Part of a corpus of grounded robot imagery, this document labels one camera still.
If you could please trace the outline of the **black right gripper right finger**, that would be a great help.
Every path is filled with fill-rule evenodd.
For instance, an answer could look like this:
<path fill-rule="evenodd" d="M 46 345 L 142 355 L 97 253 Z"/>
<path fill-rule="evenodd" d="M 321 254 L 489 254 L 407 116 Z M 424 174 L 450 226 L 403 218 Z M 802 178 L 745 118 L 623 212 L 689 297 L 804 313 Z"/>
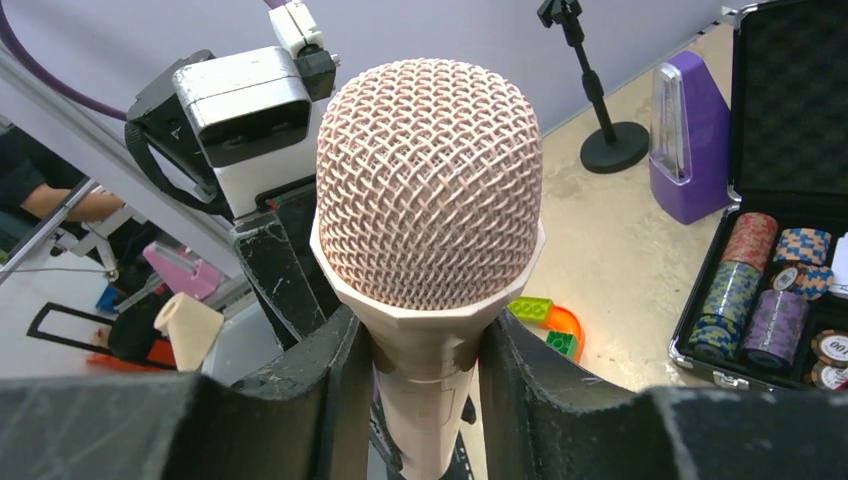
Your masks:
<path fill-rule="evenodd" d="M 484 332 L 481 418 L 492 479 L 843 479 L 847 397 L 601 379 L 509 313 Z"/>

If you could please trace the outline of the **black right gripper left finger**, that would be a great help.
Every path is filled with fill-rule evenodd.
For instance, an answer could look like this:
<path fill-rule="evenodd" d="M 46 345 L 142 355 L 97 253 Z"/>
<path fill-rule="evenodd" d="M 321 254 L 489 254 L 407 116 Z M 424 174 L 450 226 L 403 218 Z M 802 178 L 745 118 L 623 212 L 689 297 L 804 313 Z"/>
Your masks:
<path fill-rule="evenodd" d="M 362 479 L 371 373 L 342 307 L 238 382 L 200 374 L 5 380 L 5 479 Z"/>

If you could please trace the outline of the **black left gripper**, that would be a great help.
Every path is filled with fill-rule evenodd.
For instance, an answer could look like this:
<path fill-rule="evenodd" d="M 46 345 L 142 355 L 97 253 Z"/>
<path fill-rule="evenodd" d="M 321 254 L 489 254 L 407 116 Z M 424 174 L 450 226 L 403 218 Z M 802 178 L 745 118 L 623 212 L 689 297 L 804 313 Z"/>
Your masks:
<path fill-rule="evenodd" d="M 340 306 L 309 246 L 316 184 L 303 179 L 236 222 L 231 245 L 285 350 L 322 327 Z"/>

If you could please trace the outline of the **beige pink microphone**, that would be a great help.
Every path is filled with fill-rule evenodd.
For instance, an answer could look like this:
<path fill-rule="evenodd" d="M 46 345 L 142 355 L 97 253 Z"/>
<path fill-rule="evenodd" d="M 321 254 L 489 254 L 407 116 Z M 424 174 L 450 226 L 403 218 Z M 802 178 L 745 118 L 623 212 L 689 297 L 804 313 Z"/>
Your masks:
<path fill-rule="evenodd" d="M 401 475 L 438 479 L 482 334 L 545 242 L 535 112 L 481 66 L 395 61 L 338 90 L 316 166 L 312 252 L 371 337 Z"/>

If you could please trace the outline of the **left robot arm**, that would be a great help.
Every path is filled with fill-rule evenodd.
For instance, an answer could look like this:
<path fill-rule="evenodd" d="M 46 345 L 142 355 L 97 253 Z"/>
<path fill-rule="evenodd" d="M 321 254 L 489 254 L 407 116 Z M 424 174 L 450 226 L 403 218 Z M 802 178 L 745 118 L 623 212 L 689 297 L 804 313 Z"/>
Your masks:
<path fill-rule="evenodd" d="M 339 304 L 309 247 L 313 136 L 336 69 L 315 45 L 201 50 L 145 87 L 124 127 L 129 153 L 161 192 L 231 221 L 232 249 L 284 348 Z"/>

